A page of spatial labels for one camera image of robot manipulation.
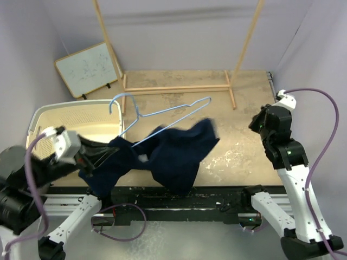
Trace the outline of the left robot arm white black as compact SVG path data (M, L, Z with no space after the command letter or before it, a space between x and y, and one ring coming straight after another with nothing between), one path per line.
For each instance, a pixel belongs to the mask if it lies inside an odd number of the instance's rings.
M98 212L111 208L105 194L83 196L76 209L50 234L43 207L46 196L38 188L78 169L94 170L116 150L106 146L85 147L73 152L76 163L40 160L32 154L35 146L13 146L1 153L1 243L4 259L66 259L67 243Z

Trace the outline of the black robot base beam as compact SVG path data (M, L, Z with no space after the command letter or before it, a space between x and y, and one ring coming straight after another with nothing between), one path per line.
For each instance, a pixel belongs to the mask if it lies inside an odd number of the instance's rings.
M120 203L132 203L145 213L147 221L154 222L223 222L238 224L240 218L255 217L256 211L246 204L245 186L197 186L186 196L178 196L163 187L116 186L102 209ZM265 190L284 211L292 214L283 186L265 186ZM89 190L86 187L49 188L45 208L49 216L68 216ZM143 215L132 206L115 210L116 225L142 221Z

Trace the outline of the navy blue t shirt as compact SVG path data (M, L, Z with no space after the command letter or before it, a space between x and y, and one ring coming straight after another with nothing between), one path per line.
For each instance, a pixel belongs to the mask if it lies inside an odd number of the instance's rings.
M117 181L130 170L150 171L153 179L176 195L192 188L200 162L217 145L219 138L212 119L205 118L188 130L158 126L141 144L117 137L108 143L118 149L92 174L78 176L99 197L107 196Z

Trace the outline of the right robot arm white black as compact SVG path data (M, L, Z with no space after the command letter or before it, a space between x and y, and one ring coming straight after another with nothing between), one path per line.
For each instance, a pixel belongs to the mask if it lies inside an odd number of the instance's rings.
M286 213L261 186L244 189L241 206L247 212L258 211L280 237L287 259L310 259L332 254L344 247L332 234L310 182L309 164L301 143L291 138L291 111L265 105L255 115L249 128L260 134L266 157L277 171L289 199L292 214Z

